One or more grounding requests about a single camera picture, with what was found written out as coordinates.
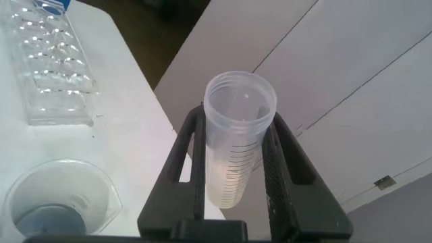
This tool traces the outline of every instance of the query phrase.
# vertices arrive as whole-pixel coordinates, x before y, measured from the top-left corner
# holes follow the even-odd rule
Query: white table
[[[0,32],[1,202],[27,169],[54,159],[85,160],[108,174],[123,204],[102,234],[137,236],[136,220],[176,133],[111,17],[79,2],[67,12],[101,89],[94,126],[28,126]],[[190,164],[186,158],[185,168]],[[205,217],[224,218],[207,199]]]

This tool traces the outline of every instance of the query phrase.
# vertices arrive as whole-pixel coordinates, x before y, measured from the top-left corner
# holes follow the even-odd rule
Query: plastic beaker
[[[2,240],[97,234],[121,209],[112,181],[98,167],[73,159],[43,163],[22,174],[7,193]]]
[[[256,74],[226,72],[207,84],[204,110],[207,192],[215,206],[228,209],[240,201],[253,166],[262,160],[276,93]]]

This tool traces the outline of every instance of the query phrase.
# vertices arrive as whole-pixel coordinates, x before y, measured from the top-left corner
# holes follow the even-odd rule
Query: cabinet panel
[[[340,203],[432,157],[431,67],[432,34],[299,137]]]
[[[430,0],[320,0],[256,70],[304,129],[432,31]]]

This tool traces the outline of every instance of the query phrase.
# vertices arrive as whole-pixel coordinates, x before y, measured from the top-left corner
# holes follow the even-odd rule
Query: plastic graduated cylinder
[[[276,112],[273,87],[256,74],[226,72],[214,77],[204,97],[206,186],[209,200],[228,209],[242,198]]]

